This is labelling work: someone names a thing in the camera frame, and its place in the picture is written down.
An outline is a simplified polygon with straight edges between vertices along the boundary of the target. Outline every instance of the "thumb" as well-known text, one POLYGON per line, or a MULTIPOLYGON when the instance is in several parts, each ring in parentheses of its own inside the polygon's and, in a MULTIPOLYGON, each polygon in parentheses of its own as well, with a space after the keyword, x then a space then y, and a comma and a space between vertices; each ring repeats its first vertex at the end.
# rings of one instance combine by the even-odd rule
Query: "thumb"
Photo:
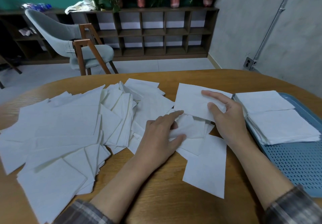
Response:
POLYGON ((216 120, 216 117, 223 114, 220 109, 212 102, 207 104, 209 111, 213 114, 213 118, 216 120))
POLYGON ((180 144, 187 138, 185 134, 181 134, 177 136, 174 140, 169 142, 171 153, 174 153, 174 151, 180 146, 180 144))

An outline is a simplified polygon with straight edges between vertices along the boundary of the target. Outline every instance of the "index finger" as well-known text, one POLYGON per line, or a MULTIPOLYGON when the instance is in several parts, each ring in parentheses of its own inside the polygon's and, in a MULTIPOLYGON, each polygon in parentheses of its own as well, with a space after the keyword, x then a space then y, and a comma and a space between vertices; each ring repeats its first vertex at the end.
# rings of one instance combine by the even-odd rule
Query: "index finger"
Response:
POLYGON ((224 103, 224 104, 229 104, 229 103, 234 103, 235 101, 232 100, 231 98, 227 97, 226 95, 223 95, 220 92, 212 92, 212 91, 208 91, 208 90, 202 90, 201 91, 202 95, 206 95, 212 98, 215 98, 217 100, 219 100, 220 102, 224 103))
POLYGON ((183 110, 178 110, 168 115, 165 115, 163 116, 163 123, 166 123, 170 128, 173 122, 175 121, 175 119, 182 114, 183 114, 183 110))

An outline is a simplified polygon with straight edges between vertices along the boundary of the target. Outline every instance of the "chair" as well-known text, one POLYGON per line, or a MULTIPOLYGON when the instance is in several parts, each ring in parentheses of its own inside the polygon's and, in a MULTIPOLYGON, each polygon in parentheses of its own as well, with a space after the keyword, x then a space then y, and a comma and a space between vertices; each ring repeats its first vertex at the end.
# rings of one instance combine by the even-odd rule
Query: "chair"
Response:
MULTIPOLYGON (((17 71, 18 74, 22 74, 22 72, 17 67, 15 67, 13 64, 11 64, 9 61, 7 61, 1 55, 0 55, 0 61, 2 61, 3 63, 7 63, 12 69, 14 69, 15 71, 17 71)), ((0 82, 0 89, 3 89, 3 88, 5 88, 5 86, 0 82)))
POLYGON ((91 75, 91 67, 99 65, 106 74, 111 74, 106 63, 110 63, 115 74, 118 73, 112 62, 113 48, 102 43, 92 24, 62 24, 31 9, 27 9, 25 14, 58 54, 70 58, 71 68, 80 70, 81 75, 86 75, 85 69, 91 75), (85 28, 89 29, 99 45, 86 38, 85 28))

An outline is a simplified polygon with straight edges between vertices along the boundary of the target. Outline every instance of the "concrete wall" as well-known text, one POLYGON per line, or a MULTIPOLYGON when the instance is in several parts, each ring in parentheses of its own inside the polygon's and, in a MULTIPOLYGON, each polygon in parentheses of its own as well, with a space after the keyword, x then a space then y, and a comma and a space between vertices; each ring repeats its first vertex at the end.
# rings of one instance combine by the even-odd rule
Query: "concrete wall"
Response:
POLYGON ((222 68, 254 58, 283 0, 217 0, 220 8, 209 54, 222 68))
POLYGON ((289 0, 256 68, 322 98, 322 0, 289 0))

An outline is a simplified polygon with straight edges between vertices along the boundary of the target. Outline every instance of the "hand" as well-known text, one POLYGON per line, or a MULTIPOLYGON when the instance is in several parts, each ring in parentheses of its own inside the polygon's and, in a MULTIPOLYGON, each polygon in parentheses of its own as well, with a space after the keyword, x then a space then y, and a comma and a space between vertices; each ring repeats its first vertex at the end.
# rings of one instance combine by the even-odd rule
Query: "hand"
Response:
POLYGON ((221 112, 212 102, 208 103, 208 109, 213 114, 218 132, 226 140, 228 146, 234 146, 244 140, 249 141, 243 109, 239 103, 219 92, 203 90, 201 94, 215 98, 226 105, 225 113, 221 112))
POLYGON ((170 129, 173 128, 175 118, 183 114, 183 110, 159 116, 156 120, 148 120, 146 129, 134 158, 140 166, 151 174, 162 165, 180 146, 186 135, 179 135, 169 141, 170 129))

